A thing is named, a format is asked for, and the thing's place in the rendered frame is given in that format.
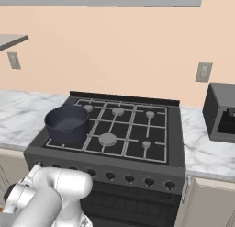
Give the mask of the dark blue cooking pot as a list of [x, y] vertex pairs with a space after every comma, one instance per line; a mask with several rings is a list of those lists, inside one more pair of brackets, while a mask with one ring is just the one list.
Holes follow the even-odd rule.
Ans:
[[51, 110], [45, 116], [44, 123], [54, 142], [81, 142], [89, 130], [89, 115], [83, 107], [65, 104]]

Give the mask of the dark grey gas stove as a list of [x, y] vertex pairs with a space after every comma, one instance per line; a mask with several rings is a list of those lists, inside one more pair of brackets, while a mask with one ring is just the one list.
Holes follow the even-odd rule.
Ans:
[[[180, 195], [185, 182], [185, 152], [176, 100], [72, 92], [67, 103], [89, 113], [89, 133], [82, 142], [54, 142], [42, 129], [24, 156], [29, 167], [74, 165], [95, 181]], [[106, 173], [115, 175], [113, 180]], [[126, 175], [134, 177], [132, 183]], [[144, 180], [154, 180], [148, 187]], [[169, 190], [165, 183], [172, 181]]]

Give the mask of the grey wall socket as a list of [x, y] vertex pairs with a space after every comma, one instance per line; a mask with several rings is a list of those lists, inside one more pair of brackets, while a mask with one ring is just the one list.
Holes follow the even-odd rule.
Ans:
[[10, 62], [10, 65], [13, 69], [18, 69], [20, 70], [21, 67], [20, 67], [20, 63], [19, 63], [19, 59], [17, 57], [17, 53], [16, 52], [9, 52], [7, 54], [8, 56], [8, 60]]
[[207, 83], [212, 70], [212, 62], [200, 62], [197, 67], [196, 81]]

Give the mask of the black oven door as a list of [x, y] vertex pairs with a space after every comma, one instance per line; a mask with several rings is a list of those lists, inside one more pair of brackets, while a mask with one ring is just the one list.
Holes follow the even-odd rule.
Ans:
[[174, 227], [180, 199], [180, 195], [95, 181], [81, 206], [95, 227], [105, 222], [117, 227]]

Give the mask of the grey wall cupboard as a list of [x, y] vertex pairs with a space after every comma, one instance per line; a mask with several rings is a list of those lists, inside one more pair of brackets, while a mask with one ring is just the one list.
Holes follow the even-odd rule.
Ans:
[[0, 51], [6, 50], [28, 39], [28, 35], [0, 34]]

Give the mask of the beige cupboard door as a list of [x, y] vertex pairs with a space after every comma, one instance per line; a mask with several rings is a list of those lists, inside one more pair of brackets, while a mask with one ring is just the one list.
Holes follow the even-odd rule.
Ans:
[[8, 188], [28, 174], [28, 166], [20, 151], [0, 148], [0, 207], [5, 205]]
[[235, 227], [235, 183], [188, 178], [174, 227]]

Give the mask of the dark grey toaster oven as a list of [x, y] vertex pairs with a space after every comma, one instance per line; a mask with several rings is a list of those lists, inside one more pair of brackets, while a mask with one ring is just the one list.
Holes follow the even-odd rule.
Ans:
[[203, 116], [211, 141], [235, 143], [235, 84], [210, 83]]

